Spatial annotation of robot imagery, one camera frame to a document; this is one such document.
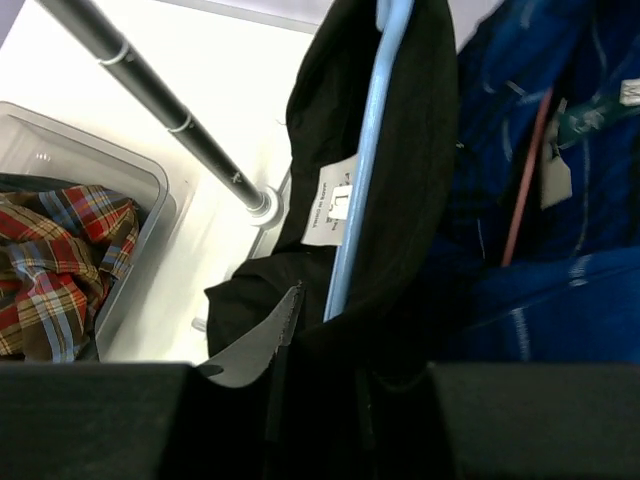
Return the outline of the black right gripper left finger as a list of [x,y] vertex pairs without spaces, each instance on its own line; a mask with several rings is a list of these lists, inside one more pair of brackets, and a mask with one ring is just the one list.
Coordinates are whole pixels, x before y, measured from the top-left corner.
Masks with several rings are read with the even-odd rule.
[[302,286],[199,366],[1,367],[5,479],[275,479]]

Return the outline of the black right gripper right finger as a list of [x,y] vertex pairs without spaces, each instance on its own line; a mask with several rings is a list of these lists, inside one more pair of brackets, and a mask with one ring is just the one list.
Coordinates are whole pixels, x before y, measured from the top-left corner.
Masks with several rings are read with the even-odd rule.
[[457,364],[430,380],[455,479],[636,479],[639,369]]

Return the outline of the black shirt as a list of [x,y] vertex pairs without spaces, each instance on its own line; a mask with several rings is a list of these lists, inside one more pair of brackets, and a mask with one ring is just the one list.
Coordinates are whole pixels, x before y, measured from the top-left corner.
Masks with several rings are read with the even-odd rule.
[[207,290],[217,354],[265,321],[289,290],[301,306],[285,368],[226,394],[216,479],[356,473],[351,453],[354,361],[384,342],[391,311],[433,240],[454,171],[457,59],[444,1],[418,1],[394,61],[345,311],[322,319],[336,250],[310,246],[320,173],[357,148],[381,41],[371,1],[336,1],[301,63],[286,110],[289,211],[273,252]]

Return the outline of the red plaid shirt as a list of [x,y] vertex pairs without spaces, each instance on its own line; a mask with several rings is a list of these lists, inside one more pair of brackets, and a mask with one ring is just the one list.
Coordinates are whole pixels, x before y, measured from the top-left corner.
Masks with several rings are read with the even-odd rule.
[[1,196],[1,357],[72,362],[128,271],[135,202],[99,185]]

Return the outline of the light blue hanger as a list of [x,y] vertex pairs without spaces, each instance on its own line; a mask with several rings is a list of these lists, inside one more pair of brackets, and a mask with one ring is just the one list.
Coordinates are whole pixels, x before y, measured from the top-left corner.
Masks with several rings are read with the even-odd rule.
[[342,244],[336,250],[332,269],[323,316],[325,323],[341,315],[347,303],[391,75],[413,6],[412,0],[379,1],[376,3],[375,24],[377,30],[381,32],[381,39],[369,81],[359,136],[357,167],[349,197]]

